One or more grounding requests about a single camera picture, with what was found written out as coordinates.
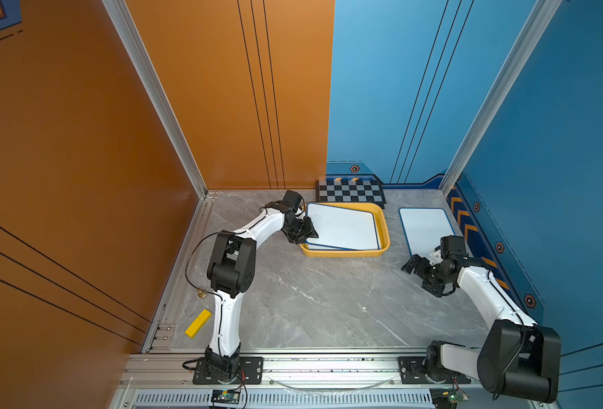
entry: white board with blue border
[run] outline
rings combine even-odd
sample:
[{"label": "white board with blue border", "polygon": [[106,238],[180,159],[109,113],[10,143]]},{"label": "white board with blue border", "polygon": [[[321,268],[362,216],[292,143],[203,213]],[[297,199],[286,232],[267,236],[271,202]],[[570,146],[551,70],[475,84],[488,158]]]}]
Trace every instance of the white board with blue border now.
[{"label": "white board with blue border", "polygon": [[374,215],[368,211],[309,203],[306,214],[318,238],[306,239],[313,250],[380,250]]},{"label": "white board with blue border", "polygon": [[440,246],[440,238],[454,235],[443,209],[403,208],[399,209],[399,217],[411,255],[428,257]]}]

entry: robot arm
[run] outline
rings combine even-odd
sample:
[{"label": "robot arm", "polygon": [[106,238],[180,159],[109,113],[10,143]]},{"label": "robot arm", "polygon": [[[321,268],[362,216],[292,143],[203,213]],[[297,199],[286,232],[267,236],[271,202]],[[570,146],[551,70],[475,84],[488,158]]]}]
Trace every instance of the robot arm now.
[{"label": "robot arm", "polygon": [[260,215],[242,228],[217,235],[207,278],[219,297],[215,297],[213,336],[197,370],[220,381],[234,379],[240,354],[240,308],[242,297],[254,279],[256,249],[279,230],[290,243],[318,237],[311,219],[300,207],[301,202],[300,194],[287,191],[282,200],[265,205]]},{"label": "robot arm", "polygon": [[[429,258],[414,255],[402,268],[418,274],[422,288],[436,297],[463,289],[489,329],[481,349],[433,341],[427,348],[425,373],[434,381],[464,374],[494,396],[554,402],[561,350],[558,334],[526,315],[484,266],[479,258],[468,256],[462,237],[448,236]],[[445,293],[450,283],[453,288]]]}]

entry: ventilation grille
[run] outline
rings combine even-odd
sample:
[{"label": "ventilation grille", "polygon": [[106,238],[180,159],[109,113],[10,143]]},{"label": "ventilation grille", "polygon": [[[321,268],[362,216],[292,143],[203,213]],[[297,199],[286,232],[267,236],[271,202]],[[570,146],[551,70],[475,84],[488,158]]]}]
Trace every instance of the ventilation grille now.
[{"label": "ventilation grille", "polygon": [[144,389],[138,393],[134,404],[136,406],[208,406],[210,389],[182,391],[181,389]]},{"label": "ventilation grille", "polygon": [[[250,409],[278,409],[303,406],[307,409],[323,408],[434,408],[428,389],[388,389],[372,392],[296,392],[282,389],[249,389]],[[204,407],[209,406],[212,389],[142,389],[138,392],[134,405],[138,407]],[[241,408],[245,403],[244,392],[240,394]],[[216,407],[235,405],[216,404]]]}]

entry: marble floor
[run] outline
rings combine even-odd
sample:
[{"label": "marble floor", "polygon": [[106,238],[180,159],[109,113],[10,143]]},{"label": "marble floor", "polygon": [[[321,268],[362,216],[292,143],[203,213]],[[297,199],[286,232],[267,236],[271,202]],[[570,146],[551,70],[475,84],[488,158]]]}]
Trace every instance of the marble floor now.
[{"label": "marble floor", "polygon": [[[207,232],[234,230],[251,221],[264,204],[281,200],[284,191],[215,192]],[[299,191],[306,203],[314,191]],[[252,348],[371,348],[425,347],[432,340],[481,346],[486,324],[462,290],[437,299],[421,289],[421,280],[400,271],[410,254],[399,218],[400,208],[444,208],[435,190],[386,190],[384,214],[391,246],[377,258],[310,258],[283,233],[259,247],[256,275],[245,294],[240,317],[243,349]],[[208,288],[206,269],[214,239],[197,250],[190,279]],[[171,348],[205,348],[211,320],[195,338],[183,332],[207,308],[212,297],[186,295]]]}]

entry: black and white checkerboard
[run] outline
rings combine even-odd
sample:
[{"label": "black and white checkerboard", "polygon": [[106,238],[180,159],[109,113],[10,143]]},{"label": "black and white checkerboard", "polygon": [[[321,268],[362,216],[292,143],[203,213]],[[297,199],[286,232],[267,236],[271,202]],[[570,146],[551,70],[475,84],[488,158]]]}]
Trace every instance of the black and white checkerboard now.
[{"label": "black and white checkerboard", "polygon": [[376,179],[338,178],[317,182],[317,201],[366,201],[383,208],[385,196]]}]

